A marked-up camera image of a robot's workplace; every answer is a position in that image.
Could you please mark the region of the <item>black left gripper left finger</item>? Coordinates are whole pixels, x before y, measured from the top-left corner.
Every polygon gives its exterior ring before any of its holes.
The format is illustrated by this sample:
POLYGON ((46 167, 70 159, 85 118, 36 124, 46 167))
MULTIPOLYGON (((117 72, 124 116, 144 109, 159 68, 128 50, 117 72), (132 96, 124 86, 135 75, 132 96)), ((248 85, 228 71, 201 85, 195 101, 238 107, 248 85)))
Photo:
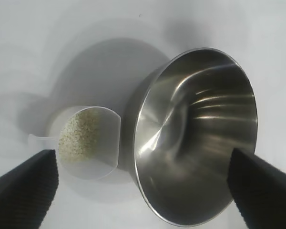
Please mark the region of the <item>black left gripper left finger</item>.
POLYGON ((55 150, 33 155, 0 177, 0 229, 38 229, 59 184, 55 150))

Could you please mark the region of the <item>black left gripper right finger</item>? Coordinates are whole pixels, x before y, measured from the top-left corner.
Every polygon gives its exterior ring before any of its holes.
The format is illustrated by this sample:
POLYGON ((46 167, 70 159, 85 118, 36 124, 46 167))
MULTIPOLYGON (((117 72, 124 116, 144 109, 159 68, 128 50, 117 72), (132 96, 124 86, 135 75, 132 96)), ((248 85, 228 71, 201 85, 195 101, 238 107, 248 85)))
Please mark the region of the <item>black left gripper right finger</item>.
POLYGON ((227 183, 248 228, 286 229, 286 173, 235 148, 227 183))

